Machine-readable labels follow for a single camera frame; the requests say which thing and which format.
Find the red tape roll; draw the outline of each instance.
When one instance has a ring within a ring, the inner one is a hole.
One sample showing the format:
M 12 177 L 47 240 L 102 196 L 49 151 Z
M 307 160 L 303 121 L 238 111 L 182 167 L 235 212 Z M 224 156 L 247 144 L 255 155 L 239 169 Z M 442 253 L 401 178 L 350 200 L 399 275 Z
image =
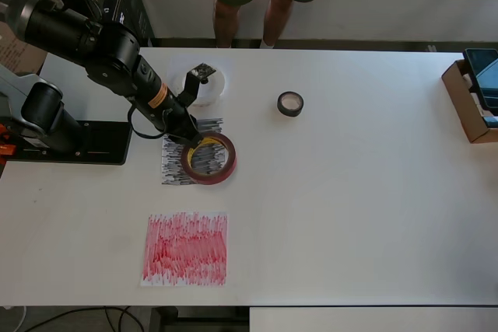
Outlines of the red tape roll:
M 230 141 L 230 139 L 228 139 L 225 135 L 219 134 L 217 132 L 208 132 L 203 135 L 204 138 L 197 148 L 193 149 L 192 147 L 185 146 L 184 150 L 181 153 L 181 166 L 184 168 L 185 173 L 189 175 L 189 177 L 193 179 L 193 181 L 199 184 L 212 185 L 221 183 L 230 175 L 232 175 L 233 171 L 235 170 L 235 166 L 237 165 L 235 147 L 233 146 L 233 143 Z M 224 147 L 228 152 L 228 159 L 226 160 L 225 165 L 216 173 L 196 173 L 192 169 L 192 156 L 199 147 L 208 144 L 219 144 Z

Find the paper with red scribbles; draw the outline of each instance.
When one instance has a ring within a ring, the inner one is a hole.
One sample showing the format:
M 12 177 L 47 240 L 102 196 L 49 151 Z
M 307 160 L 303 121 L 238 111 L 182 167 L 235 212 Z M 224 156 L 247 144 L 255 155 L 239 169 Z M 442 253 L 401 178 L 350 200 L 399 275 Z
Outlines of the paper with red scribbles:
M 151 215 L 141 285 L 225 285 L 227 226 L 220 212 Z

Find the wall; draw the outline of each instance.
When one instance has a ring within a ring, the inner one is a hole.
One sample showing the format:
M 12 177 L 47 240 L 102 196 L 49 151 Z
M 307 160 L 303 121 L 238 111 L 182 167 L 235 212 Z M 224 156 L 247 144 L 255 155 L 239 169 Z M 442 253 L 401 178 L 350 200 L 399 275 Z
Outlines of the wall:
M 212 0 L 144 0 L 158 38 L 213 38 Z M 241 9 L 239 38 L 262 36 L 268 0 Z M 316 0 L 282 39 L 498 41 L 498 0 Z

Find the paper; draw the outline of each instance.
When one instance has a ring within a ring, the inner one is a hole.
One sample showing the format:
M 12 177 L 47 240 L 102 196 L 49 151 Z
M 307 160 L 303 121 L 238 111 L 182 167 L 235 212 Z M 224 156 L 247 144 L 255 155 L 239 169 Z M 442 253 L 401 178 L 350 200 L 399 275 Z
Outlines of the paper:
M 227 226 L 226 213 L 151 215 L 141 285 L 224 285 Z
M 198 120 L 199 132 L 221 132 L 222 118 Z M 161 171 L 163 184 L 195 184 L 181 167 L 180 157 L 184 146 L 172 142 L 167 136 L 163 138 Z M 207 145 L 199 149 L 192 157 L 192 166 L 199 173 L 210 174 L 220 170 L 225 164 L 225 149 L 221 145 Z

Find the roll of tape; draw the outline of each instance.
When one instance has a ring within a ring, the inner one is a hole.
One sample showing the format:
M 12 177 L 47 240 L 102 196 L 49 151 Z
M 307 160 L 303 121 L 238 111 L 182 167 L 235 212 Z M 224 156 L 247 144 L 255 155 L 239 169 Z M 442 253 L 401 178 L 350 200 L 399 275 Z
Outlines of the roll of tape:
M 185 173 L 191 179 L 193 179 L 193 181 L 199 184 L 212 185 L 221 183 L 230 175 L 232 175 L 233 171 L 235 170 L 235 166 L 237 165 L 237 155 L 235 153 L 235 147 L 233 146 L 231 140 L 229 140 L 223 134 L 219 134 L 217 132 L 208 132 L 203 134 L 203 136 L 204 138 L 197 148 L 193 149 L 189 146 L 184 147 L 180 158 L 181 166 L 183 167 Z M 220 170 L 212 174 L 197 173 L 192 168 L 192 157 L 199 147 L 209 144 L 218 144 L 226 149 L 228 157 L 225 165 Z
M 288 117 L 297 117 L 303 110 L 304 99 L 299 93 L 287 91 L 279 96 L 277 108 Z

